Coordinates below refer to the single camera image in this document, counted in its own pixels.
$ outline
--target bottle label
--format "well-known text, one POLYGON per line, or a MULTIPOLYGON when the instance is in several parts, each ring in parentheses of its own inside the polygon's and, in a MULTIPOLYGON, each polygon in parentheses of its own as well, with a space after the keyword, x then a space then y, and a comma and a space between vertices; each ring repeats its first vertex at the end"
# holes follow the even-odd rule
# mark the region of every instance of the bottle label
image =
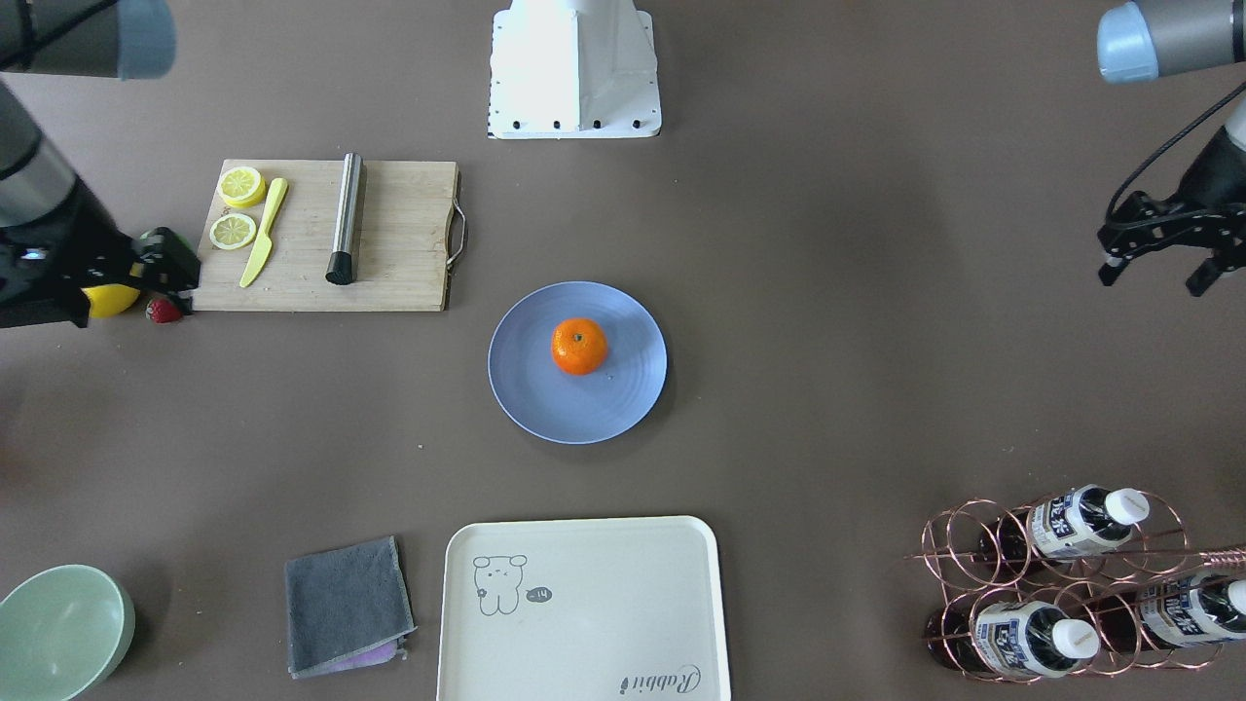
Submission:
POLYGON ((1143 623, 1151 633, 1177 647, 1246 640, 1246 634, 1217 625, 1202 608, 1199 585, 1205 579, 1219 576, 1222 575, 1204 572, 1148 588, 1138 604, 1143 623))
POLYGON ((1087 491, 1098 489, 1088 484, 1064 497, 1043 502, 1029 513, 1029 537, 1034 548, 1047 558, 1074 559, 1084 555, 1108 553, 1129 539, 1108 540, 1087 524, 1082 517, 1082 498, 1087 491))
POLYGON ((1047 606, 1049 604, 1042 601, 993 604, 978 611, 973 625, 973 641, 988 667, 1003 677, 1017 680, 1064 676, 1065 672, 1039 664, 1025 637, 1030 615, 1047 606))

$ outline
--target blue joint cap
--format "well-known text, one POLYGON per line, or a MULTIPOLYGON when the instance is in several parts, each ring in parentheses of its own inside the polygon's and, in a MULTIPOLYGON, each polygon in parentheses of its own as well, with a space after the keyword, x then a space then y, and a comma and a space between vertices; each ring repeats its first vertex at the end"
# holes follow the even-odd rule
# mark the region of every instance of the blue joint cap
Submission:
POLYGON ((177 30, 164 0, 117 2, 117 77, 159 77, 176 56, 177 30))
POLYGON ((1136 4, 1108 10, 1099 20, 1099 73, 1118 83, 1160 77, 1151 30, 1136 4))

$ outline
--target mint green bowl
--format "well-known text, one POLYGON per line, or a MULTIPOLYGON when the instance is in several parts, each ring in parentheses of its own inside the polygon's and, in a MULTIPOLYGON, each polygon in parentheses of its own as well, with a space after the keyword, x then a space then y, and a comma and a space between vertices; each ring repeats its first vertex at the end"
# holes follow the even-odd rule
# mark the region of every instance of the mint green bowl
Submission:
POLYGON ((121 585, 86 565, 40 573, 0 601, 0 701, 66 701, 117 669, 135 635, 121 585))

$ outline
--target wooden cutting board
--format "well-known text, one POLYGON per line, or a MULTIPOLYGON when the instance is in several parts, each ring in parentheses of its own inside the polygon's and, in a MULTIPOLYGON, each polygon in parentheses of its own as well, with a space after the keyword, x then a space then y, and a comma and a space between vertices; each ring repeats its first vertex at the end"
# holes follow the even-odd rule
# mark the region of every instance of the wooden cutting board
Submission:
MULTIPOLYGON (((221 194, 199 239, 194 310, 440 311, 446 308, 446 255, 459 183, 454 162, 364 161, 355 237, 355 281, 324 279, 333 248, 341 161, 227 159, 221 173, 252 166, 267 182, 289 181, 273 224, 273 252, 250 286, 238 286, 250 245, 222 250, 208 230, 234 209, 221 194)), ((237 209, 260 220, 264 204, 237 209)))

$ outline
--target orange fruit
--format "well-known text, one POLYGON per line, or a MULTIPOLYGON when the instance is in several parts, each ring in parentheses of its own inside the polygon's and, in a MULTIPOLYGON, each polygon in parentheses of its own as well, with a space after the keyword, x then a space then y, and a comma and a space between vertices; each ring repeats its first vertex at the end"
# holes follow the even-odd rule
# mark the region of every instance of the orange fruit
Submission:
POLYGON ((549 354, 562 372, 587 376, 606 362, 609 345, 602 326, 593 319, 567 319, 553 329, 549 354))

